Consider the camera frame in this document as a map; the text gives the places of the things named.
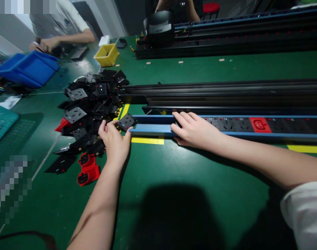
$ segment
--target green workbench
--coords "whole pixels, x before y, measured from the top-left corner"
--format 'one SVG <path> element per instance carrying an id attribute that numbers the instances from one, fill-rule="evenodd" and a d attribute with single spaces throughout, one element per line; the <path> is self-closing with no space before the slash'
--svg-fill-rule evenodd
<path id="1" fill-rule="evenodd" d="M 136 60 L 129 48 L 136 46 L 135 38 L 127 42 L 110 69 L 121 69 L 131 85 L 317 77 L 317 51 Z M 20 120 L 0 142 L 0 169 L 14 155 L 28 156 L 29 162 L 0 208 L 1 235 L 37 230 L 53 235 L 58 248 L 66 249 L 95 183 L 77 184 L 77 163 L 61 175 L 44 170 L 57 157 L 48 152 L 74 141 L 54 131 L 63 114 L 57 106 L 66 100 L 62 88 L 88 71 L 98 71 L 93 59 L 97 49 L 91 44 L 82 61 L 64 62 L 46 86 L 13 108 Z M 131 104 L 128 112 L 141 115 L 141 106 Z M 101 167 L 105 161 L 106 156 L 97 158 Z M 283 195 L 249 167 L 179 147 L 171 139 L 164 145 L 132 143 L 122 174 L 113 248 L 187 249 L 196 244 L 196 249 L 295 249 L 280 213 Z M 44 243 L 18 236 L 0 241 L 0 249 L 44 249 Z"/>

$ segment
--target black aluminum profile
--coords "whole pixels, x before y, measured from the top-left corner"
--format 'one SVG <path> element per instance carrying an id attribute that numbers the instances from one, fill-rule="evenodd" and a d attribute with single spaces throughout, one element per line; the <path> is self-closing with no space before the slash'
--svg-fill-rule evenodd
<path id="1" fill-rule="evenodd" d="M 175 25 L 172 46 L 138 41 L 137 59 L 317 50 L 317 9 Z"/>
<path id="2" fill-rule="evenodd" d="M 142 106 L 142 110 L 150 115 L 171 115 L 182 111 L 197 115 L 317 115 L 317 108 L 311 107 Z"/>
<path id="3" fill-rule="evenodd" d="M 316 95 L 317 78 L 133 85 L 125 86 L 124 93 L 147 97 L 208 94 L 211 96 Z"/>
<path id="4" fill-rule="evenodd" d="M 243 19 L 238 22 L 215 22 L 205 27 L 189 26 L 185 31 L 176 31 L 175 42 L 199 39 L 225 38 L 227 36 L 287 33 L 317 29 L 317 13 L 307 16 L 271 19 Z"/>
<path id="5" fill-rule="evenodd" d="M 227 36 L 175 42 L 172 46 L 153 49 L 140 45 L 134 51 L 137 59 L 244 55 L 317 50 L 317 29 L 261 35 Z"/>
<path id="6" fill-rule="evenodd" d="M 317 107 L 317 79 L 137 85 L 120 98 L 150 106 Z"/>

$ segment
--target white t-shirt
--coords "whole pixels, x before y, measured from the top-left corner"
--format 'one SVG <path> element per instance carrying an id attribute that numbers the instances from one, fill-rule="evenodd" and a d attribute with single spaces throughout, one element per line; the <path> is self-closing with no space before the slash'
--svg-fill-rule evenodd
<path id="1" fill-rule="evenodd" d="M 281 201 L 281 212 L 294 231 L 299 250 L 317 250 L 317 182 L 291 190 Z"/>
<path id="2" fill-rule="evenodd" d="M 69 0 L 56 0 L 56 14 L 30 14 L 33 31 L 40 39 L 75 35 L 89 29 Z"/>

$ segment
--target hand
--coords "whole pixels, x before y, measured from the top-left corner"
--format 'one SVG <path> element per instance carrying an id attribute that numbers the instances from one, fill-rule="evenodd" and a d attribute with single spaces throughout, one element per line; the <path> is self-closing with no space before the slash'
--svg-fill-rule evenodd
<path id="1" fill-rule="evenodd" d="M 133 127 L 130 127 L 125 137 L 123 137 L 116 128 L 117 122 L 118 120 L 114 120 L 106 124 L 106 121 L 103 120 L 99 127 L 98 134 L 103 139 L 106 147 L 107 162 L 121 168 L 130 150 L 132 135 L 129 130 Z"/>
<path id="2" fill-rule="evenodd" d="M 36 42 L 32 42 L 31 44 L 30 44 L 30 46 L 29 46 L 29 49 L 30 49 L 30 51 L 34 51 L 34 50 L 36 50 L 36 51 L 39 51 L 39 52 L 45 52 L 44 50 L 43 50 L 43 48 L 42 47 L 40 47 L 40 45 L 38 44 L 38 43 L 36 43 Z"/>
<path id="3" fill-rule="evenodd" d="M 60 44 L 60 39 L 55 36 L 49 39 L 41 39 L 40 47 L 43 48 L 44 51 L 52 53 L 52 50 Z"/>
<path id="4" fill-rule="evenodd" d="M 179 146 L 214 152 L 224 140 L 225 134 L 195 113 L 172 112 L 172 114 L 182 126 L 180 128 L 174 123 L 171 124 L 171 130 L 180 137 L 174 138 Z"/>

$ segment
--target black device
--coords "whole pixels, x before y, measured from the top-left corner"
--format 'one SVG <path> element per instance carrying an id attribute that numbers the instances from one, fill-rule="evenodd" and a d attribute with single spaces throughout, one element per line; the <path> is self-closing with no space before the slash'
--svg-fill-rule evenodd
<path id="1" fill-rule="evenodd" d="M 123 118 L 121 118 L 120 121 L 118 121 L 117 125 L 120 127 L 121 130 L 127 131 L 130 127 L 134 126 L 136 124 L 136 120 L 133 116 L 131 116 L 129 113 L 124 115 Z"/>
<path id="2" fill-rule="evenodd" d="M 127 41 L 126 41 L 126 39 L 123 39 L 123 38 L 120 38 L 119 41 L 117 42 L 117 45 L 116 45 L 116 47 L 118 49 L 123 49 L 126 46 L 127 46 Z"/>
<path id="3" fill-rule="evenodd" d="M 173 26 L 173 13 L 158 11 L 143 21 L 147 32 L 148 43 L 153 48 L 163 48 L 174 43 L 175 29 Z"/>
<path id="4" fill-rule="evenodd" d="M 76 60 L 82 60 L 82 58 L 84 57 L 85 53 L 89 50 L 88 47 L 83 47 L 78 49 L 73 56 L 70 58 L 72 61 L 76 61 Z"/>

